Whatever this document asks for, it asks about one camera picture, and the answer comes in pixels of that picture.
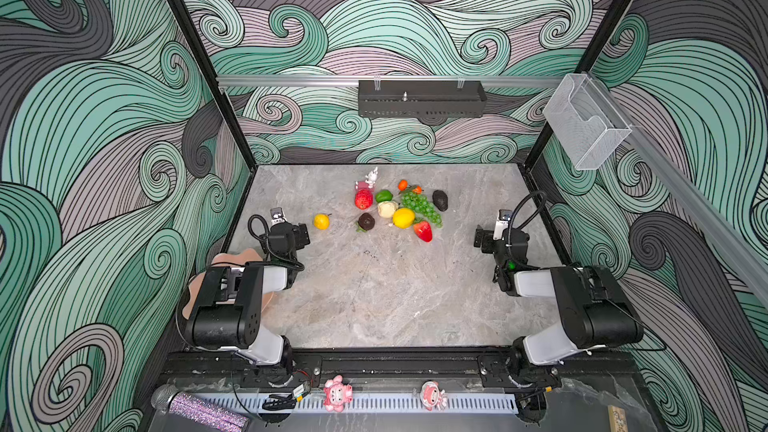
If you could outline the red fake apple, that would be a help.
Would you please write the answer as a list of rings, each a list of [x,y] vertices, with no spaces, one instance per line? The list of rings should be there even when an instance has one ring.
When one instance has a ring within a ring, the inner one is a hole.
[[[374,205],[374,195],[368,188],[357,190],[354,197],[354,204],[360,210],[368,210]]]

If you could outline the yellow fake lemon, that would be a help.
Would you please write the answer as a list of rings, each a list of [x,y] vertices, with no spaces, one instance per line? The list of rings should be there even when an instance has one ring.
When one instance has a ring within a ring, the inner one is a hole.
[[[393,224],[400,229],[408,229],[415,221],[415,213],[409,208],[398,208],[392,215]]]

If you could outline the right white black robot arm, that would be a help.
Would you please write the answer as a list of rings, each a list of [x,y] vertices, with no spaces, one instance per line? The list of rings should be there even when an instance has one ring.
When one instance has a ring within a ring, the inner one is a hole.
[[[533,366],[554,365],[580,353],[640,342],[644,324],[618,280],[606,268],[528,263],[530,236],[524,228],[544,211],[544,206],[538,205],[520,225],[515,220],[523,206],[536,199],[545,201],[547,194],[534,190],[514,209],[501,209],[494,228],[477,227],[473,238],[474,247],[493,257],[493,281],[503,293],[556,302],[558,320],[554,324],[517,340],[523,358]]]

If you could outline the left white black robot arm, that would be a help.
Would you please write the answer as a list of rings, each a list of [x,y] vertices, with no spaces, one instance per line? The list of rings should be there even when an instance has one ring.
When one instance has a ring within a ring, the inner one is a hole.
[[[280,207],[267,218],[254,214],[247,228],[263,253],[221,259],[195,277],[182,307],[181,337],[194,349],[232,352],[257,367],[293,371],[287,337],[262,323],[265,297],[290,289],[305,266],[297,252],[310,244],[307,226],[290,223]]]

